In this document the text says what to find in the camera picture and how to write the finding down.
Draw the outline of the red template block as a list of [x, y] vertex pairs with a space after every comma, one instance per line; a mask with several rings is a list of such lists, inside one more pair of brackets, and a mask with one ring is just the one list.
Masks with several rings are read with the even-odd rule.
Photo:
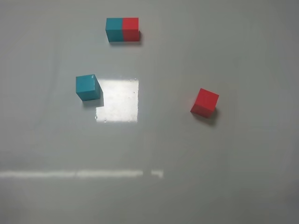
[[139, 18], [122, 18], [122, 34], [125, 42], [140, 41]]

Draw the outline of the blue template block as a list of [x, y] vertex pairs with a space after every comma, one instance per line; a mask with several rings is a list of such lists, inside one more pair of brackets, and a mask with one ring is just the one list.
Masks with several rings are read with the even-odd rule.
[[106, 34], [109, 42], [123, 42], [122, 18], [106, 19]]

